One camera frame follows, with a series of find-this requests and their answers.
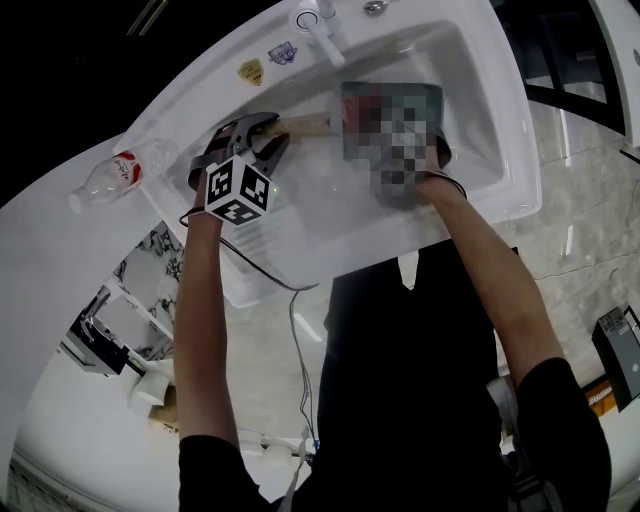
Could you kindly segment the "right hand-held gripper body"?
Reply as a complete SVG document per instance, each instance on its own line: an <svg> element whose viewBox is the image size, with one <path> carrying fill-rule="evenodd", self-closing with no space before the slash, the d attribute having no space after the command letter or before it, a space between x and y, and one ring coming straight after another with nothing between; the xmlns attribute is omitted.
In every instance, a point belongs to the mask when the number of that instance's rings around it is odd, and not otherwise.
<svg viewBox="0 0 640 512"><path fill-rule="evenodd" d="M416 206L417 185L451 159L443 131L423 122L392 121L376 132L349 135L349 161L366 175L374 197L390 208Z"/></svg>

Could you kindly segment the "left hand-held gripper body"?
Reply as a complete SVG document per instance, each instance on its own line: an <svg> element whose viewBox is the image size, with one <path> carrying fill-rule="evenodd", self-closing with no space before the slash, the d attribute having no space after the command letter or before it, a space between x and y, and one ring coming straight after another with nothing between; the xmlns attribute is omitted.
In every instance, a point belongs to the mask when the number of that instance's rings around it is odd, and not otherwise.
<svg viewBox="0 0 640 512"><path fill-rule="evenodd" d="M255 166L255 154L249 150L233 150L235 120L216 130L204 153L190 166L188 184L199 187L206 178L204 203L187 212L189 217L206 213L234 226L243 226L265 216L278 193L273 173L262 173Z"/></svg>

